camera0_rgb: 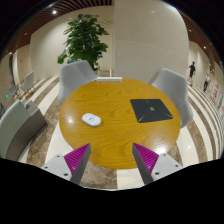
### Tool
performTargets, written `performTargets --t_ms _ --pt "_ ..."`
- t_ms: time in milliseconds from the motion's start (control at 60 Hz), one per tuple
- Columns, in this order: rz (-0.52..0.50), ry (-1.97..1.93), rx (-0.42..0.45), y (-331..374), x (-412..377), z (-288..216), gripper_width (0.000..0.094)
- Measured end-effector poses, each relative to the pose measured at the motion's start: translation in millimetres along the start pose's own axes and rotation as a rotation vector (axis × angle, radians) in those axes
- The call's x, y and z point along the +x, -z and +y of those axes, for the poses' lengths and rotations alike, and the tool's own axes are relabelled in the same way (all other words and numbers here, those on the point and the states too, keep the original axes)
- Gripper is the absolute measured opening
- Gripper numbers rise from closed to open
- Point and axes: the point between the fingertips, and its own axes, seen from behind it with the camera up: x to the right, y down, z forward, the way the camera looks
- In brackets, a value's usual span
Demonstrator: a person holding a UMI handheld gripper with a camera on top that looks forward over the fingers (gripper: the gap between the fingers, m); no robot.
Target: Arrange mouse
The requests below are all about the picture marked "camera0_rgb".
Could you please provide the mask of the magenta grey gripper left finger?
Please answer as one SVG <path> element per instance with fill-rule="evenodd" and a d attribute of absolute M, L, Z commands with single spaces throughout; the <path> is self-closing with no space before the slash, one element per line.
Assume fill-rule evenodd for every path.
<path fill-rule="evenodd" d="M 56 154 L 42 169 L 79 185 L 91 155 L 91 145 L 85 144 L 66 155 Z"/>

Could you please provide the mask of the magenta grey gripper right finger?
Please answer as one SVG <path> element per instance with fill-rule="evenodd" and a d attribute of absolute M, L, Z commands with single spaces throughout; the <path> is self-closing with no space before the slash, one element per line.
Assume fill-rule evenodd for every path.
<path fill-rule="evenodd" d="M 137 143 L 132 146 L 132 154 L 145 185 L 182 169 L 182 166 L 168 154 L 157 154 Z"/>

